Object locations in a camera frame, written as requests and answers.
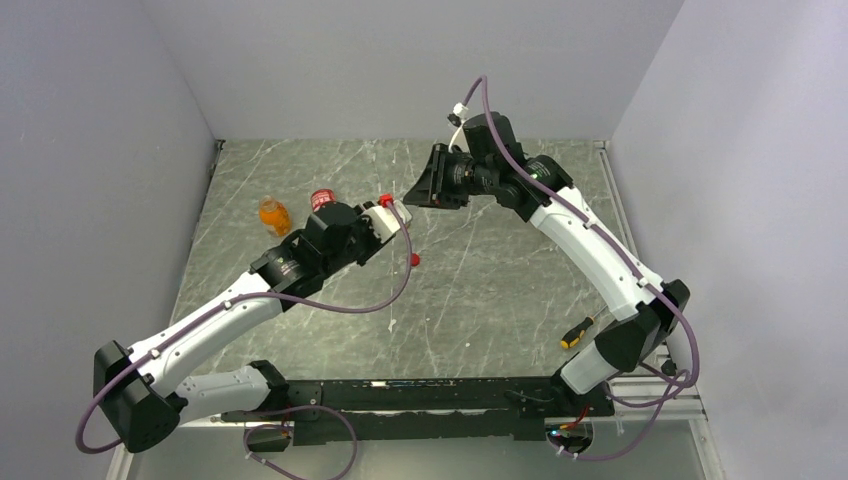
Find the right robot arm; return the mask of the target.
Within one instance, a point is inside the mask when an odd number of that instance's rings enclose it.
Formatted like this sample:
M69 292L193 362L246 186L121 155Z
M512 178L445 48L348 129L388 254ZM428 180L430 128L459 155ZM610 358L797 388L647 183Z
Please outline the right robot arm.
M492 196L551 239L592 282L614 320L564 363L550 391L555 409L574 415L588 404L592 389L633 371L666 340L690 291L641 265L553 158L526 156L506 116L479 114L458 130L464 145L435 144L403 202L457 210L472 196Z

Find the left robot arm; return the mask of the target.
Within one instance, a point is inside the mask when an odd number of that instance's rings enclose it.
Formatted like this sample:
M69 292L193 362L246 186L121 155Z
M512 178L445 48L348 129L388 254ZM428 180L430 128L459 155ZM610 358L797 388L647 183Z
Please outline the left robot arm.
M84 440L85 428L99 409L131 453L144 452L179 425L234 410L253 411L264 420L287 406L288 384L268 361L253 361L222 374L193 376L214 353L256 326L295 305L344 314L382 310L400 295L369 307L341 307L313 300L324 283L349 265L366 264L389 242L411 241L412 215L389 195L350 206L328 202L303 228L263 252L229 287L200 309L165 330L129 347L110 341L94 355L93 400L77 427L77 448L97 448Z

